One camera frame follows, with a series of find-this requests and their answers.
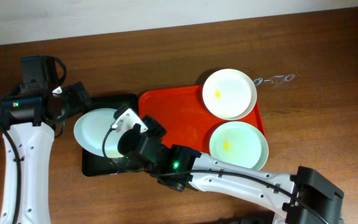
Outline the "light blue plate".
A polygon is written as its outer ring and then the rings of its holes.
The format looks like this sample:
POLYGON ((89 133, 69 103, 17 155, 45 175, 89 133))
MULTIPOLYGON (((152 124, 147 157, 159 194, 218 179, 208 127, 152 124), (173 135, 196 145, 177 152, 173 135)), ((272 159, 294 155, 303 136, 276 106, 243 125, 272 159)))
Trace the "light blue plate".
MULTIPOLYGON (((102 143, 112 123, 115 109, 100 108, 84 114, 75 124, 74 135, 78 144, 88 152, 103 157, 102 143)), ((109 158, 123 157, 117 149, 122 133, 112 131, 105 143, 105 153, 109 158)))

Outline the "light green plate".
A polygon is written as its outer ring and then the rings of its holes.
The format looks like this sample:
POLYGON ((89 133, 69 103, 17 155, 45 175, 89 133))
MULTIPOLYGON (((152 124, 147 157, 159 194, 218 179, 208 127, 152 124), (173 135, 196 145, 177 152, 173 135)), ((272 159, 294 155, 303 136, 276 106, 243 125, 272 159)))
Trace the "light green plate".
POLYGON ((231 121, 220 125, 209 140, 209 153, 215 159, 253 170, 261 170, 269 157, 265 136, 251 124, 231 121), (223 142, 230 141, 230 150, 223 142))

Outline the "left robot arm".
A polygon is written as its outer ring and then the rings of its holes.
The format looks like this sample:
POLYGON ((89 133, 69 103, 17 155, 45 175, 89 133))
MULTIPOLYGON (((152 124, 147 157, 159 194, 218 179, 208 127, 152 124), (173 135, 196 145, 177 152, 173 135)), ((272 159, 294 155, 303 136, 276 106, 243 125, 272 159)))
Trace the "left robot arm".
POLYGON ((50 223, 48 172, 58 124, 93 105, 82 83, 64 86, 57 57, 21 59, 22 83, 0 104, 6 152, 0 223, 50 223))

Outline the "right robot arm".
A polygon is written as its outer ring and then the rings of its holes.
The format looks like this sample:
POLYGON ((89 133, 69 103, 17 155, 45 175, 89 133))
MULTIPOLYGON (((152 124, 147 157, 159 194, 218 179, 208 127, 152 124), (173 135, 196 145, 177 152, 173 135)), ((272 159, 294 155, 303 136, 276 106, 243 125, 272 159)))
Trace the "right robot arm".
POLYGON ((342 223, 344 192, 309 167, 296 174, 261 172, 229 164, 186 146, 162 144, 166 130, 130 107, 114 113, 117 149, 136 167, 176 191, 217 192, 275 212, 275 223, 342 223))

